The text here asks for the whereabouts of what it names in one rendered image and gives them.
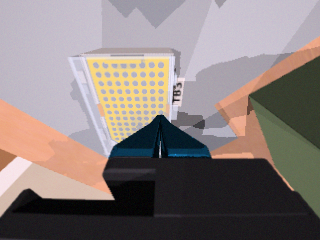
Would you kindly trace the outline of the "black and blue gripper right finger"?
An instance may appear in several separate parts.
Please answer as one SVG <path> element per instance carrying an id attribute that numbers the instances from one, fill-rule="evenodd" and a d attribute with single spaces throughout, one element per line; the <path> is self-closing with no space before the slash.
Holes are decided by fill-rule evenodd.
<path id="1" fill-rule="evenodd" d="M 161 158 L 212 158 L 206 145 L 160 115 Z"/>

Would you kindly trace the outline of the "grey flat mat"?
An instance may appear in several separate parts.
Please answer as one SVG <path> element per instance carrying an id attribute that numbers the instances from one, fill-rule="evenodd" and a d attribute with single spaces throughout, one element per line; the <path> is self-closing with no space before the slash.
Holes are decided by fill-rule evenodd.
<path id="1" fill-rule="evenodd" d="M 0 0 L 0 99 L 106 157 L 69 60 L 170 48 L 171 124 L 213 151 L 238 137 L 214 106 L 320 36 L 320 0 Z"/>

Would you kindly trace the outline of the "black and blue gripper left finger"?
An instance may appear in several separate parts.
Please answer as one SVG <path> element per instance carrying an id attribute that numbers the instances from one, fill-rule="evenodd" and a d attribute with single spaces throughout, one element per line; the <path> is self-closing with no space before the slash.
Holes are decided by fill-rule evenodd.
<path id="1" fill-rule="evenodd" d="M 152 158 L 159 158 L 159 150 L 160 115 L 157 115 L 151 123 L 114 145 L 109 158 L 113 156 L 151 156 Z"/>

